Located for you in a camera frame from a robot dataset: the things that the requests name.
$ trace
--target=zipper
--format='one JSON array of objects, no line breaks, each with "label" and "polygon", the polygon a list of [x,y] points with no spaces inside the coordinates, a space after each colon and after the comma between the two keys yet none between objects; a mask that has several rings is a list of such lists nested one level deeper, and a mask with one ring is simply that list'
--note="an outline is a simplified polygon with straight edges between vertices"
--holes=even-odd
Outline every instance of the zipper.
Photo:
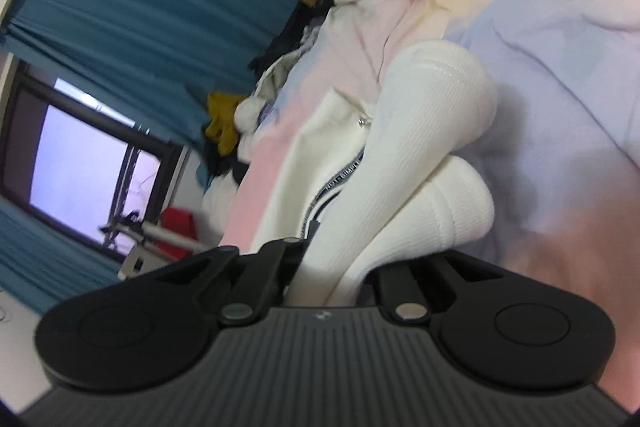
[{"label": "zipper", "polygon": [[[360,126],[366,126],[366,120],[364,120],[364,118],[359,118],[358,124],[360,124]],[[335,194],[331,195],[328,201],[325,201],[320,206],[320,208],[314,215],[314,219],[316,219],[319,216],[320,212],[322,212],[322,210],[324,210],[324,208],[331,201],[333,201],[333,199],[335,199],[335,197],[338,196],[338,194],[340,194],[340,192],[342,191],[342,186],[349,180],[349,178],[351,178],[351,176],[356,171],[360,163],[362,163],[363,158],[364,158],[364,147],[360,150],[356,158],[354,158],[351,162],[349,162],[342,169],[340,169],[340,171],[334,174],[334,176],[332,176],[331,179],[329,179],[329,181],[324,184],[324,186],[320,189],[318,194],[316,194],[316,197],[311,201],[311,204],[306,209],[305,219],[302,222],[300,237],[306,237],[307,227],[310,221],[311,214],[313,213],[315,207],[318,206],[318,203],[322,200],[322,198],[326,197],[331,192],[334,192],[337,190]]]}]

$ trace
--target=clothing pile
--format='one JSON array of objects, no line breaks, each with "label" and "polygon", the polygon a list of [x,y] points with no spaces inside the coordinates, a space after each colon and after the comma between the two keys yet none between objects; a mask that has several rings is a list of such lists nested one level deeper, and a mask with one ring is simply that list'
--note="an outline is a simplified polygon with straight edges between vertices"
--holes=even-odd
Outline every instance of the clothing pile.
[{"label": "clothing pile", "polygon": [[640,294],[607,275],[640,276],[640,233],[610,223],[626,255],[602,241],[564,279],[531,245],[617,194],[640,218],[640,0],[333,1],[236,112],[222,243],[312,237],[289,305],[351,305],[372,268],[451,247],[581,293],[618,330],[601,385],[638,407]]}]

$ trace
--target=white sock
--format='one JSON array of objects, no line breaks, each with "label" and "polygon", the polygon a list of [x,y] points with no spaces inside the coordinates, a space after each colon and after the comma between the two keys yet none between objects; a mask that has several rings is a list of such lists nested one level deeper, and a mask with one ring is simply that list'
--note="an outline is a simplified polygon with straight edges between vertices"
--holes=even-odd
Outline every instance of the white sock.
[{"label": "white sock", "polygon": [[495,106],[491,77],[466,49],[425,41],[399,53],[385,74],[363,162],[322,220],[287,304],[322,305],[443,158],[484,133]]},{"label": "white sock", "polygon": [[480,174],[463,159],[447,156],[356,257],[324,305],[351,306],[374,268],[480,239],[493,222],[494,202]]}]

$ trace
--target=white garment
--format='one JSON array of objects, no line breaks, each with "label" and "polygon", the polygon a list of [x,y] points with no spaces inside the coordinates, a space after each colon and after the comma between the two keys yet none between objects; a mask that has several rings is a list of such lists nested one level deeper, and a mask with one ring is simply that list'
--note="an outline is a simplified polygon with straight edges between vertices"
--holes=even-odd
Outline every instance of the white garment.
[{"label": "white garment", "polygon": [[329,91],[287,153],[251,252],[281,237],[306,237],[316,212],[340,192],[359,165],[368,121],[364,108]]},{"label": "white garment", "polygon": [[347,269],[451,151],[490,126],[495,86],[479,60],[443,41],[389,65],[364,160],[309,245],[286,302],[322,305]]},{"label": "white garment", "polygon": [[494,222],[494,203],[480,174],[447,156],[342,276],[326,306],[352,306],[367,274],[481,238]]},{"label": "white garment", "polygon": [[225,233],[231,214],[231,206],[238,192],[233,172],[213,178],[202,198],[202,209],[207,216],[208,227],[218,235]]}]

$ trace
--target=blue cloth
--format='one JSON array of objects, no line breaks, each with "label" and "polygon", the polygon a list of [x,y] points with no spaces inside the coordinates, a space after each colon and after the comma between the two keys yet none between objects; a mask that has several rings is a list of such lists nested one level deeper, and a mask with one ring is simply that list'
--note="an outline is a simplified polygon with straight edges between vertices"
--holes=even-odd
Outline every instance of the blue cloth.
[{"label": "blue cloth", "polygon": [[621,194],[640,201],[640,0],[494,0],[447,39],[498,87],[494,123],[460,153],[496,211],[469,253],[500,263],[529,232]]},{"label": "blue cloth", "polygon": [[119,265],[0,198],[0,287],[40,314],[118,282]]},{"label": "blue cloth", "polygon": [[206,94],[248,93],[249,61],[296,0],[14,0],[4,46],[156,135],[197,144]]}]

